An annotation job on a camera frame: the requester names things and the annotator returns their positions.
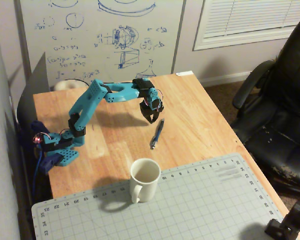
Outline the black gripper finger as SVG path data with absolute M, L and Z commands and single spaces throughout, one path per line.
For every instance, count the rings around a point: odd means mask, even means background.
M 158 119 L 162 111 L 163 111 L 162 109 L 151 111 L 151 116 L 152 116 L 151 123 L 154 123 Z
M 140 104 L 139 104 L 139 107 L 140 107 L 140 111 L 141 111 L 141 114 L 143 115 L 143 117 L 150 123 L 152 124 L 153 123 L 153 120 L 152 120 L 152 117 L 151 115 L 153 114 L 152 112 L 152 109 L 144 102 L 142 101 Z

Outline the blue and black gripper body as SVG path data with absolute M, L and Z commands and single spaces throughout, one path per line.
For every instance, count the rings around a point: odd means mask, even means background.
M 143 101 L 140 103 L 142 113 L 162 112 L 164 109 L 163 101 L 158 95 L 156 88 L 151 87 L 146 93 Z

